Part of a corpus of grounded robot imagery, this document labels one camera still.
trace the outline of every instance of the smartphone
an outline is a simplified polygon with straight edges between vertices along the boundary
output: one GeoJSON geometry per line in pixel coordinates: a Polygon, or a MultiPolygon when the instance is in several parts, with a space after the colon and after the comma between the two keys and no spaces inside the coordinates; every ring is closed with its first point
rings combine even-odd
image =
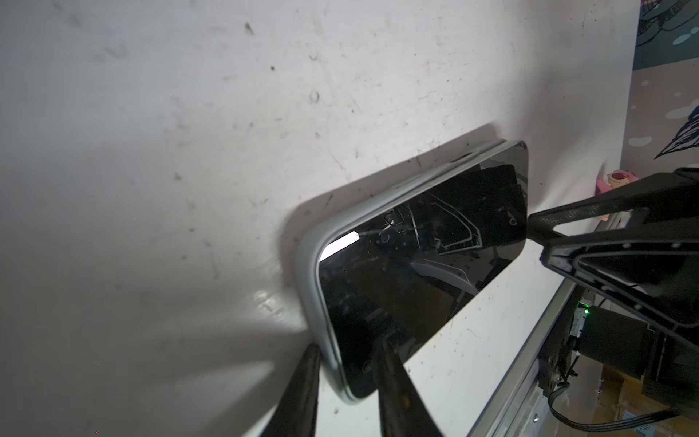
{"type": "Polygon", "coordinates": [[[528,152],[497,140],[317,224],[295,269],[315,340],[348,403],[376,389],[373,351],[405,362],[524,246],[528,152]]]}

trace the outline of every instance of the white tabletop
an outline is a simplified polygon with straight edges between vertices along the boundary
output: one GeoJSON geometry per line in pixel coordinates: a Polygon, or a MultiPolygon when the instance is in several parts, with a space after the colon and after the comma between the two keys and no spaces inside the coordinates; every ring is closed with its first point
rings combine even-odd
{"type": "MultiPolygon", "coordinates": [[[[310,341],[296,234],[455,138],[525,140],[531,212],[592,195],[619,165],[637,14],[3,2],[0,434],[255,435],[310,341]]],[[[408,362],[445,435],[468,432],[561,282],[539,254],[408,362]]],[[[379,434],[376,396],[347,406],[324,378],[319,396],[317,435],[379,434]]]]}

